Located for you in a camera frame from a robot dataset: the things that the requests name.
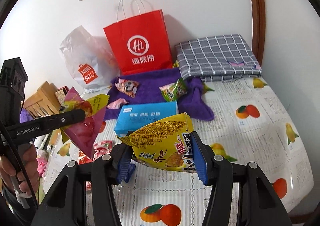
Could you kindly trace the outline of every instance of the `plaid blanket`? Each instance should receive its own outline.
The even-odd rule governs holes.
[[[202,81],[234,80],[260,76],[261,67],[250,47],[239,34],[205,37],[175,46],[183,79]]]

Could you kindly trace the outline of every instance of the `white plastic bag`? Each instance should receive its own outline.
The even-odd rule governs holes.
[[[119,75],[113,54],[102,48],[82,26],[75,28],[61,43],[67,69],[87,93],[106,89]]]

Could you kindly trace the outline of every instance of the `cable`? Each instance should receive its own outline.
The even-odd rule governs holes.
[[[23,105],[24,105],[24,99],[25,99],[25,95],[23,93],[23,100],[22,100],[22,105],[21,105],[21,110],[20,110],[20,113],[22,112],[22,109],[23,109]]]
[[[12,151],[13,154],[14,154],[14,157],[16,158],[16,160],[17,160],[17,162],[18,162],[18,164],[19,164],[19,167],[20,167],[20,169],[21,169],[21,171],[22,171],[22,173],[23,173],[23,176],[24,176],[24,178],[25,178],[26,181],[27,181],[28,187],[29,187],[30,190],[31,190],[31,195],[32,195],[33,202],[35,203],[35,206],[36,206],[36,208],[38,209],[39,204],[38,204],[38,201],[37,201],[35,192],[33,191],[33,187],[32,187],[32,184],[31,184],[31,182],[30,182],[30,179],[29,179],[29,177],[28,177],[28,174],[27,174],[27,172],[26,172],[26,169],[25,169],[25,167],[24,167],[24,165],[23,165],[23,162],[22,162],[21,157],[20,157],[20,155],[19,155],[19,153],[18,153],[18,151],[17,151],[16,146],[14,145],[14,143],[13,143],[13,141],[12,141],[12,138],[10,137],[7,129],[5,128],[5,126],[3,125],[3,123],[2,123],[1,120],[0,120],[0,132],[2,133],[2,135],[4,136],[4,138],[6,139],[6,141],[7,141],[8,145],[9,145],[11,151]]]

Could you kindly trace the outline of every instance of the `folded blanket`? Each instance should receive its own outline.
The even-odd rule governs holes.
[[[256,57],[239,34],[189,40],[175,48],[183,79],[223,81],[257,77],[262,73]]]
[[[111,84],[113,84],[113,86],[108,92],[108,95],[110,95],[109,103],[119,98],[124,98],[129,102],[129,104],[165,102],[159,87],[174,83],[180,77],[181,74],[179,68],[170,68],[121,76],[121,79],[133,80],[140,83],[135,98],[120,92],[114,85],[115,82],[118,82],[118,78],[115,78],[111,80]],[[186,112],[191,118],[212,121],[214,119],[213,112],[211,108],[208,107],[201,99],[203,85],[200,78],[190,78],[187,79],[185,83],[188,87],[188,93],[181,96],[178,100],[179,113]],[[120,109],[107,109],[104,119],[117,119],[119,113]]]

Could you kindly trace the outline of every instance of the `human hand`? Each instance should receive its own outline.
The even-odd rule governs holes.
[[[30,148],[28,148],[26,152],[23,154],[23,160],[25,161],[25,169],[32,184],[34,192],[37,192],[39,188],[39,173],[37,171],[38,161],[36,160],[36,158],[36,147],[33,144],[31,144]],[[0,156],[0,177],[2,178],[7,188],[13,193],[14,187],[12,185],[10,177],[15,175],[16,170],[14,169],[10,161],[5,156]],[[22,171],[20,171],[17,174],[17,176],[18,179],[21,181],[21,184],[19,185],[20,190],[22,192],[25,192],[27,195],[31,195],[31,190],[28,187],[27,181],[25,180]]]

